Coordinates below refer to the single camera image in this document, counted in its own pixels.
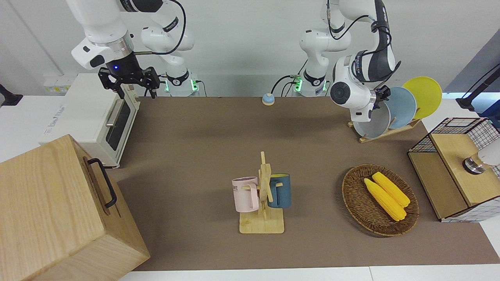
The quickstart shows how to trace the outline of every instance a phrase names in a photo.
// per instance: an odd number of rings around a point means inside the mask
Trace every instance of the black handle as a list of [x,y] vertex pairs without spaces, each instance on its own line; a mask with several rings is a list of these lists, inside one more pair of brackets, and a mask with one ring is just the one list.
[[103,163],[98,158],[92,158],[92,159],[88,160],[87,163],[89,165],[92,165],[94,163],[99,164],[99,168],[102,171],[102,175],[104,176],[104,179],[106,180],[107,187],[109,188],[109,193],[111,194],[111,201],[104,204],[104,207],[109,209],[111,206],[113,206],[114,204],[117,203],[117,194],[115,193],[115,190],[113,189],[113,185],[111,185],[111,181],[110,181],[110,178],[108,177],[108,173],[106,173],[106,170],[104,169]]

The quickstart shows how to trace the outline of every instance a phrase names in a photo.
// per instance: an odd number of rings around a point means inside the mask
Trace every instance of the green led light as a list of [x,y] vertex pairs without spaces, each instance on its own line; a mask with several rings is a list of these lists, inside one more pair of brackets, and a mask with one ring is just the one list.
[[193,79],[191,79],[191,88],[193,92],[198,91],[198,84]]
[[298,78],[296,84],[295,84],[295,92],[300,92],[302,89],[302,78]]

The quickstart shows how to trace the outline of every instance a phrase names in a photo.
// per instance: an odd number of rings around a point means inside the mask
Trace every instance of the white robotic arm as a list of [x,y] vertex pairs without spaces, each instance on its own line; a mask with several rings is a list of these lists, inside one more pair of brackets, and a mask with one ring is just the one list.
[[[157,26],[143,28],[140,36],[144,45],[151,51],[159,53],[165,62],[166,71],[162,76],[167,78],[166,92],[176,97],[190,96],[198,91],[196,76],[187,68],[179,51],[188,51],[193,48],[195,45],[193,34],[186,28],[183,30],[179,24],[179,18],[167,0],[150,17]],[[174,49],[174,52],[163,54]]]
[[355,122],[369,122],[377,102],[387,98],[390,90],[370,90],[364,83],[387,80],[397,69],[391,47],[386,8],[382,0],[324,0],[321,12],[329,30],[306,30],[300,40],[308,61],[300,74],[296,91],[305,97],[317,96],[323,89],[329,61],[323,52],[346,50],[351,43],[345,19],[371,24],[374,46],[339,58],[333,68],[334,83],[330,89],[333,101],[350,109]]
[[383,84],[401,62],[395,62],[389,20],[382,0],[340,0],[339,8],[348,19],[370,23],[375,44],[370,50],[337,60],[330,97],[337,105],[349,109],[353,122],[369,122],[377,103],[386,100],[391,91],[386,86],[369,89],[365,83],[382,81]]
[[[326,4],[327,0],[324,0],[321,16],[323,21],[328,24]],[[349,31],[339,40],[333,39],[330,35],[330,31],[334,34],[340,34],[345,30],[346,25],[338,3],[330,4],[330,11],[333,15],[329,24],[330,30],[327,28],[309,29],[300,38],[299,44],[307,54],[307,63],[305,64],[304,71],[300,73],[300,79],[298,80],[298,85],[295,87],[295,91],[304,97],[316,97],[324,89],[326,83],[325,77],[330,61],[323,56],[323,53],[344,51],[351,45],[351,33]]]
[[[177,3],[182,8],[177,0],[168,1]],[[139,66],[131,35],[120,19],[118,4],[121,4],[127,12],[151,13],[151,18],[159,25],[143,29],[141,38],[152,52],[141,52],[142,54],[162,55],[167,62],[165,75],[167,78],[170,73],[174,78],[185,77],[186,74],[186,78],[191,76],[184,59],[177,51],[190,50],[194,45],[193,36],[189,31],[186,32],[185,28],[179,27],[179,19],[163,0],[66,0],[66,2],[76,20],[82,25],[86,36],[71,54],[86,69],[106,64],[107,68],[101,67],[98,74],[104,88],[113,89],[122,97],[121,84],[138,84],[148,89],[154,98],[156,89],[160,87],[160,79],[155,69],[153,67],[141,69]],[[185,27],[184,8],[182,11],[183,27]],[[189,85],[189,88],[193,89],[195,85]]]

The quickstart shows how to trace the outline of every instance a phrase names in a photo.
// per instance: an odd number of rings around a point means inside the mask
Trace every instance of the light blue plate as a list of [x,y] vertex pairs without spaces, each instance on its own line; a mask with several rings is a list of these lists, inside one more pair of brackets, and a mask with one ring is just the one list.
[[412,92],[403,87],[390,88],[389,100],[385,101],[390,116],[396,118],[389,129],[397,129],[408,125],[417,111],[417,102]]

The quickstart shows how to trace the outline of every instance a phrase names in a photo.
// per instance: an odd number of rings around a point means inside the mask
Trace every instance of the white plate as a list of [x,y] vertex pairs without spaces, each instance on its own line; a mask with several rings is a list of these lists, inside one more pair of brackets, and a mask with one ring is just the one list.
[[370,122],[352,122],[356,132],[367,139],[380,137],[389,128],[391,123],[391,112],[387,105],[381,101],[380,108],[374,109],[371,112]]

